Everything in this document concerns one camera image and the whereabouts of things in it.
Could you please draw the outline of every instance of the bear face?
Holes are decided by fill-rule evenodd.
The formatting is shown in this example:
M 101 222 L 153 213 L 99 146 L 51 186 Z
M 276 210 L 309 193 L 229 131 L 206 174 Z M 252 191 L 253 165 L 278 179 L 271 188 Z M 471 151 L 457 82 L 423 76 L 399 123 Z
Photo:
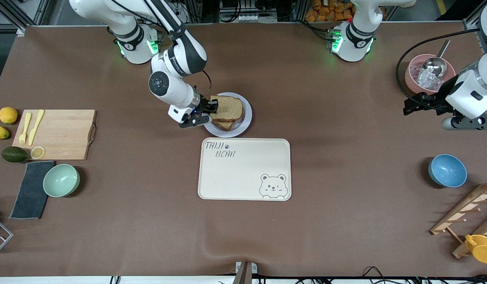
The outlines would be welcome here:
M 282 198 L 285 199 L 289 190 L 285 185 L 285 176 L 280 174 L 279 176 L 269 176 L 263 174 L 261 176 L 261 187 L 259 193 L 263 198 Z

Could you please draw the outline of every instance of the toast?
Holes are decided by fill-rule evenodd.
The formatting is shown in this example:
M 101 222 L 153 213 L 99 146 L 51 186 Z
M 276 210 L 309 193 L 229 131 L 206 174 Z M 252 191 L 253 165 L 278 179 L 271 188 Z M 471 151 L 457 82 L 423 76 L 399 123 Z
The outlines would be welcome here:
M 216 99 L 218 102 L 217 113 L 210 116 L 215 122 L 235 122 L 243 114 L 243 104 L 237 97 L 227 97 L 225 95 L 211 95 L 210 100 Z
M 233 122 L 217 122 L 213 121 L 212 122 L 216 127 L 224 130 L 224 131 L 230 131 L 231 128 L 233 127 L 233 124 L 235 124 L 235 121 Z

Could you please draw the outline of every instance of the metal ladle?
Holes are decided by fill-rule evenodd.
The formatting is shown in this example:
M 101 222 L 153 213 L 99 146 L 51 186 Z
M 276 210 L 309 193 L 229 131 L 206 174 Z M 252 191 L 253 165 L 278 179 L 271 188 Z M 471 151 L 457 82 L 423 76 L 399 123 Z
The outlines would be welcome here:
M 450 40 L 445 40 L 445 43 L 441 47 L 438 56 L 427 59 L 422 64 L 422 70 L 432 69 L 432 73 L 436 75 L 436 78 L 440 79 L 441 77 L 443 77 L 443 75 L 445 75 L 445 72 L 447 72 L 447 63 L 445 62 L 445 60 L 441 59 L 441 57 L 445 53 L 445 50 L 447 50 L 449 44 Z

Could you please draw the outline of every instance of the avocado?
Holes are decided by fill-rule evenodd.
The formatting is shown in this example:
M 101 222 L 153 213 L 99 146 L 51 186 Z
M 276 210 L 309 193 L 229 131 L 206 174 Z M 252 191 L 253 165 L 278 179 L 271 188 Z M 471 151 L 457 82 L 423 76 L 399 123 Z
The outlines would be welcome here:
M 20 147 L 7 147 L 2 151 L 2 157 L 11 163 L 19 163 L 28 158 L 28 153 Z

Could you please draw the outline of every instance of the yellow mug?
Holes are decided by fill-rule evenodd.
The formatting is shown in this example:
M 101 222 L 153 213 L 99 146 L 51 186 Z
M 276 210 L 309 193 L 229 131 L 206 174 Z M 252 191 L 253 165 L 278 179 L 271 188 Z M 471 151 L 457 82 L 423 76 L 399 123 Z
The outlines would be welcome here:
M 487 237 L 481 234 L 468 234 L 465 245 L 477 261 L 487 263 Z

